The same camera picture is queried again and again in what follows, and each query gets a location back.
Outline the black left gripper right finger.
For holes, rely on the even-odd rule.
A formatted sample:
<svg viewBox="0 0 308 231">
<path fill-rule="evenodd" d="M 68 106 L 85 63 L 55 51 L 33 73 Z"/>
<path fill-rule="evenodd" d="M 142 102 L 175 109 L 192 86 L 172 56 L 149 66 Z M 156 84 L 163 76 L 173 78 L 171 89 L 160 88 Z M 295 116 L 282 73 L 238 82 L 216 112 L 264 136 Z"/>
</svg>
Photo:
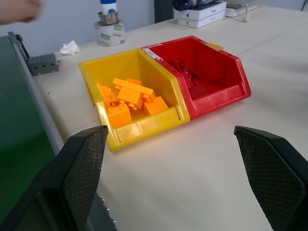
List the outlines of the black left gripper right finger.
<svg viewBox="0 0 308 231">
<path fill-rule="evenodd" d="M 308 161 L 283 137 L 236 126 L 247 178 L 274 231 L 308 231 Z"/>
</svg>

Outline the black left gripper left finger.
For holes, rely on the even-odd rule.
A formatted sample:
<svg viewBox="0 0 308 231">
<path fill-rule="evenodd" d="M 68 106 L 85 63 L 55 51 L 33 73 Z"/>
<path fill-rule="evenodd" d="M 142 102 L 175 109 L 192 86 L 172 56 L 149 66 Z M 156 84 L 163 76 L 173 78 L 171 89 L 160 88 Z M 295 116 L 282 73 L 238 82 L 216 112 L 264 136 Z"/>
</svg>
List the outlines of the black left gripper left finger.
<svg viewBox="0 0 308 231">
<path fill-rule="evenodd" d="M 71 136 L 32 180 L 0 231 L 83 231 L 100 178 L 108 127 Z"/>
</svg>

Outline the green conveyor belt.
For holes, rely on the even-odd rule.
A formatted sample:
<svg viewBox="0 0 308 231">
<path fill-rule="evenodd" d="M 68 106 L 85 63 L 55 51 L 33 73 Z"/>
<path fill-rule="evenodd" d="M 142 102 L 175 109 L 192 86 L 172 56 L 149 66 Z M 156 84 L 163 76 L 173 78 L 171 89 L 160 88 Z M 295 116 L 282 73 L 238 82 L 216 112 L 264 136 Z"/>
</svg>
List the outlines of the green conveyor belt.
<svg viewBox="0 0 308 231">
<path fill-rule="evenodd" d="M 53 157 L 18 55 L 0 37 L 0 223 Z"/>
</svg>

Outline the person's bare hand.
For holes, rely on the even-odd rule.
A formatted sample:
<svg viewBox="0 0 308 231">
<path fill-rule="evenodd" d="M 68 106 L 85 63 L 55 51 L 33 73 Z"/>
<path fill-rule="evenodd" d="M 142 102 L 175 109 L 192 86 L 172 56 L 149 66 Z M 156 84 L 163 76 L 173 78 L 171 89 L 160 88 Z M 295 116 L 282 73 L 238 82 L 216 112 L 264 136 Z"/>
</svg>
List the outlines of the person's bare hand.
<svg viewBox="0 0 308 231">
<path fill-rule="evenodd" d="M 0 25 L 30 23 L 36 20 L 45 0 L 0 0 Z"/>
</svg>

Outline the orange square building block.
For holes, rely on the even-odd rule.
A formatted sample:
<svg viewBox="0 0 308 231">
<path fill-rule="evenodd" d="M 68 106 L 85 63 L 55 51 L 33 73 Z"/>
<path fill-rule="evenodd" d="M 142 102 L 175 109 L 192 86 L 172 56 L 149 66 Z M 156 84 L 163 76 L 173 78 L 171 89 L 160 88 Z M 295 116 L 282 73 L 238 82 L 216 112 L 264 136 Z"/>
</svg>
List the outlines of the orange square building block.
<svg viewBox="0 0 308 231">
<path fill-rule="evenodd" d="M 116 107 L 109 107 L 107 113 L 110 124 L 114 128 L 124 126 L 132 121 L 130 110 L 126 104 L 120 104 Z"/>
</svg>

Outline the yellow plastic storage bin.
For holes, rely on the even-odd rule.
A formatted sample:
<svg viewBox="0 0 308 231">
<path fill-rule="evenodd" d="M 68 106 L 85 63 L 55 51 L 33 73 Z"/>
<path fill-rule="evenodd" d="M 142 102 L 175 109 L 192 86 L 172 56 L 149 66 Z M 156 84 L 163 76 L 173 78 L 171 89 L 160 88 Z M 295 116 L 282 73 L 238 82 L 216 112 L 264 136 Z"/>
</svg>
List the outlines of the yellow plastic storage bin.
<svg viewBox="0 0 308 231">
<path fill-rule="evenodd" d="M 142 49 L 81 62 L 78 65 L 100 122 L 109 128 L 107 141 L 110 150 L 127 147 L 190 121 L 177 78 Z M 98 86 L 116 91 L 113 84 L 115 78 L 141 81 L 144 87 L 153 89 L 156 96 L 162 97 L 168 109 L 155 115 L 147 115 L 143 110 L 133 112 L 132 122 L 114 127 Z"/>
</svg>

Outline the red plastic storage bin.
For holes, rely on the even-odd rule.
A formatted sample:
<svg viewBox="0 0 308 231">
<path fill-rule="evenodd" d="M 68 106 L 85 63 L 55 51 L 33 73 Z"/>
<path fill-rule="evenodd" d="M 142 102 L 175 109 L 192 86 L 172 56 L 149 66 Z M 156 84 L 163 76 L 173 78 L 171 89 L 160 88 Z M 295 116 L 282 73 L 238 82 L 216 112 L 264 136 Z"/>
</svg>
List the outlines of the red plastic storage bin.
<svg viewBox="0 0 308 231">
<path fill-rule="evenodd" d="M 221 46 L 188 36 L 142 49 L 177 78 L 192 120 L 251 96 L 240 58 Z M 190 71 L 219 90 L 192 100 L 183 75 L 168 64 L 172 60 L 183 61 Z"/>
</svg>

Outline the orange long building block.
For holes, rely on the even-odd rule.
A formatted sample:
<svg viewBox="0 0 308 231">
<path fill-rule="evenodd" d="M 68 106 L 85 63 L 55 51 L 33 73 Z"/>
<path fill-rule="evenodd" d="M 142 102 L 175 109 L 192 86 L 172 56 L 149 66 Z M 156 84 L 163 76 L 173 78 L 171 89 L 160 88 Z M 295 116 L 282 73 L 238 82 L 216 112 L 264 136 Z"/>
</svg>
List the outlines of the orange long building block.
<svg viewBox="0 0 308 231">
<path fill-rule="evenodd" d="M 148 95 L 149 97 L 154 97 L 155 93 L 153 89 L 141 86 L 141 85 L 137 85 L 135 83 L 131 83 L 131 82 L 127 82 L 125 80 L 121 80 L 118 78 L 114 78 L 113 80 L 113 84 L 119 87 L 125 87 L 131 90 L 135 90 L 138 92 L 141 92 L 142 94 Z"/>
</svg>

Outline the crumpled white tissue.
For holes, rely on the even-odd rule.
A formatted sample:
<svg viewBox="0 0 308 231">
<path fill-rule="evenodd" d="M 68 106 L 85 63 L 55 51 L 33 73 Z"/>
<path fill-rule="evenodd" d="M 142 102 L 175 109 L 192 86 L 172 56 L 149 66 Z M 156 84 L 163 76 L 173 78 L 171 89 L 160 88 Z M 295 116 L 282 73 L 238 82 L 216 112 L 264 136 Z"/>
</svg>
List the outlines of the crumpled white tissue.
<svg viewBox="0 0 308 231">
<path fill-rule="evenodd" d="M 63 44 L 63 47 L 60 49 L 60 53 L 62 55 L 75 55 L 80 53 L 80 49 L 76 42 L 73 40 L 68 44 Z"/>
</svg>

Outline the red building blocks pile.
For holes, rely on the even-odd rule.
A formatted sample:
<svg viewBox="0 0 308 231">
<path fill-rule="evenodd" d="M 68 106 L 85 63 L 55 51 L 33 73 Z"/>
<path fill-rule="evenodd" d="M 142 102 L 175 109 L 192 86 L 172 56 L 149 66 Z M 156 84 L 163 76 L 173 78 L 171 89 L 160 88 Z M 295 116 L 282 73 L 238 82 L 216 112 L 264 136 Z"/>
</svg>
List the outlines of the red building blocks pile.
<svg viewBox="0 0 308 231">
<path fill-rule="evenodd" d="M 190 71 L 183 61 L 172 60 L 168 64 L 183 75 L 192 100 L 219 90 L 218 86 L 199 78 L 193 71 Z"/>
</svg>

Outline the white tape roll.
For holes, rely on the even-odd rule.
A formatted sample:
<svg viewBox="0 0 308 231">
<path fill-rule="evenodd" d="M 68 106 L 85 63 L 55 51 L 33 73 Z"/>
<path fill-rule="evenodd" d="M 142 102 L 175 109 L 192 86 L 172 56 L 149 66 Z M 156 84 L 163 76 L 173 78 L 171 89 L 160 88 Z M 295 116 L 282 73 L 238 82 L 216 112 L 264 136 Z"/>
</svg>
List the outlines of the white tape roll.
<svg viewBox="0 0 308 231">
<path fill-rule="evenodd" d="M 94 23 L 94 31 L 96 34 L 96 41 L 101 46 L 117 46 L 126 42 L 126 31 L 123 20 L 109 26 L 102 26 L 98 21 Z"/>
</svg>

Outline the white flat product box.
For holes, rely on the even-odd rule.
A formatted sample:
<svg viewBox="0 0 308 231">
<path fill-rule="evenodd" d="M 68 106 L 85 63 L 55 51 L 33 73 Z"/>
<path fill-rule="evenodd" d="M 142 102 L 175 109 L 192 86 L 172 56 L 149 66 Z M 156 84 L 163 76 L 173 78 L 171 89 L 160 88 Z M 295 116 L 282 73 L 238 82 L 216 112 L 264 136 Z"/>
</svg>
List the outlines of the white flat product box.
<svg viewBox="0 0 308 231">
<path fill-rule="evenodd" d="M 224 14 L 216 14 L 207 18 L 204 18 L 202 20 L 189 20 L 189 19 L 178 19 L 178 24 L 182 26 L 187 26 L 191 28 L 201 28 L 208 24 L 211 24 L 213 22 L 222 20 L 225 18 Z"/>
</svg>

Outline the white bottle with blue label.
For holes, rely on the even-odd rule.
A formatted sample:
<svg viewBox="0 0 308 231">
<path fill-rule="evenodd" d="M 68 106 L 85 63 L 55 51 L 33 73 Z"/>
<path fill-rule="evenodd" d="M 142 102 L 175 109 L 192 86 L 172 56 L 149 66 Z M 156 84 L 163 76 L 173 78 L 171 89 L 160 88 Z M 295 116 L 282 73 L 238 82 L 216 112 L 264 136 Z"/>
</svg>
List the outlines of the white bottle with blue label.
<svg viewBox="0 0 308 231">
<path fill-rule="evenodd" d="M 113 14 L 117 12 L 116 0 L 100 0 L 101 12 L 103 15 Z"/>
</svg>

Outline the grey metal bracket block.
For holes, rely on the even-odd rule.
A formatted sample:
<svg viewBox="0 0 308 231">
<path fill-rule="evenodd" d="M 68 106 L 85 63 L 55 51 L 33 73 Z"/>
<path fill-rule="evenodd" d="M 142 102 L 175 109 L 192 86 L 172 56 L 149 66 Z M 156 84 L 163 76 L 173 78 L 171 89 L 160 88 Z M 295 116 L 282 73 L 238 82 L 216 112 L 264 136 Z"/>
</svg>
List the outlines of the grey metal bracket block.
<svg viewBox="0 0 308 231">
<path fill-rule="evenodd" d="M 30 57 L 27 66 L 32 76 L 39 76 L 59 71 L 59 65 L 54 53 Z"/>
</svg>

